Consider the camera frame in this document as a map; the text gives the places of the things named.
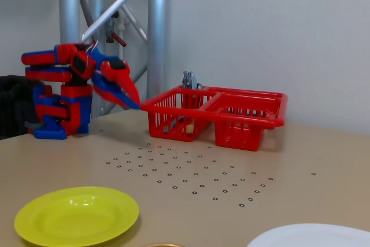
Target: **yellow bowl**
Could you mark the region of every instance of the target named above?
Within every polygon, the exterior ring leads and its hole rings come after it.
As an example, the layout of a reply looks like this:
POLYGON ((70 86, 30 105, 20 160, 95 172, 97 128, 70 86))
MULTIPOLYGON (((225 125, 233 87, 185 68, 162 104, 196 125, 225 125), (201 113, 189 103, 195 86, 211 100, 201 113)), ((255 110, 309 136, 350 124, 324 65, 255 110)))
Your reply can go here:
POLYGON ((121 191, 75 187, 34 199, 18 212, 14 226, 41 246, 89 246, 127 231, 138 216, 135 200, 121 191))

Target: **plastic basket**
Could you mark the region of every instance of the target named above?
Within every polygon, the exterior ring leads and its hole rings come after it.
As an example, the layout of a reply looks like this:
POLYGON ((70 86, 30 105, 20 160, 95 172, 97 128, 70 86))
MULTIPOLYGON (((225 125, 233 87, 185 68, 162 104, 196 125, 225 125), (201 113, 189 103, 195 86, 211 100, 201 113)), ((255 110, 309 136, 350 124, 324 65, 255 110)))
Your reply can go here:
POLYGON ((192 141, 216 122, 216 145, 257 150, 264 129, 284 125, 287 96, 281 93, 205 87, 174 88, 148 100, 153 137, 192 141))
POLYGON ((148 111, 149 133, 153 137, 191 142, 209 124, 193 112, 217 92, 174 88, 142 105, 148 111))

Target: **beige table surface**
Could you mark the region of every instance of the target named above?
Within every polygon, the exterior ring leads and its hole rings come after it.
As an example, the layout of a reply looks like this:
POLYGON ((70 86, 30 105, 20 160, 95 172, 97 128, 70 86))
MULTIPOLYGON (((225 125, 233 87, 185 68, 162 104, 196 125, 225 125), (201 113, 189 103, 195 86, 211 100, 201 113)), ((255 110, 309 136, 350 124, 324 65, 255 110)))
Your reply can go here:
POLYGON ((215 146, 212 126, 192 143, 151 138, 146 113, 127 111, 95 119, 90 134, 65 141, 3 140, 0 246, 34 246, 14 231, 17 211, 75 186, 112 187, 139 204, 135 225, 99 246, 245 247, 295 223, 370 230, 370 137, 288 124, 266 133, 260 151, 246 152, 215 146))

